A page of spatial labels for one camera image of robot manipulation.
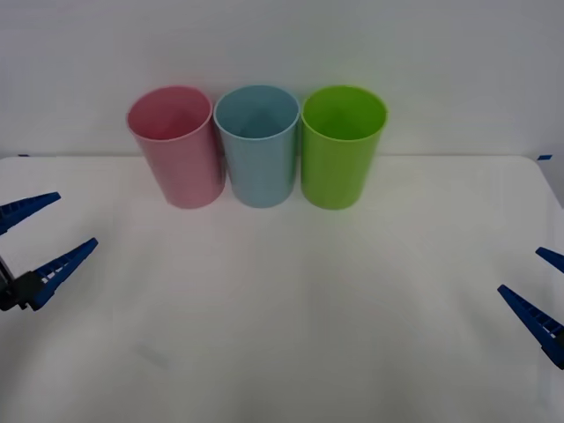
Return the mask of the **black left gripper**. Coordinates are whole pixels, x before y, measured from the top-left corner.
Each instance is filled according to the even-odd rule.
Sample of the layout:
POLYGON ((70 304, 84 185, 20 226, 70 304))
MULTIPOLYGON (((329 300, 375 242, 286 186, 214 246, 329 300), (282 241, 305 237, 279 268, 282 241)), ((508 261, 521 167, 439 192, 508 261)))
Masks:
MULTIPOLYGON (((0 234, 7 233, 18 223, 60 199, 58 192, 51 192, 2 204, 0 234)), ((68 253, 18 278, 13 277, 3 258, 0 258, 0 309, 8 311, 18 305, 21 309, 30 307, 33 311, 39 310, 97 246, 98 241, 91 238, 68 253)))

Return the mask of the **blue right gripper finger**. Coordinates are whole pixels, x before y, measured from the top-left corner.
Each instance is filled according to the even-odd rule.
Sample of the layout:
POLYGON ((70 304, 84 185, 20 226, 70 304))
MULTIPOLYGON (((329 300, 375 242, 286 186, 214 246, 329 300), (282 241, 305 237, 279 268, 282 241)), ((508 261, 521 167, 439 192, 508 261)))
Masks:
POLYGON ((550 361, 563 369, 563 325, 507 286, 501 285, 497 291, 538 341, 550 361))
POLYGON ((538 248, 535 253, 561 273, 564 272, 564 255, 546 248, 538 248))

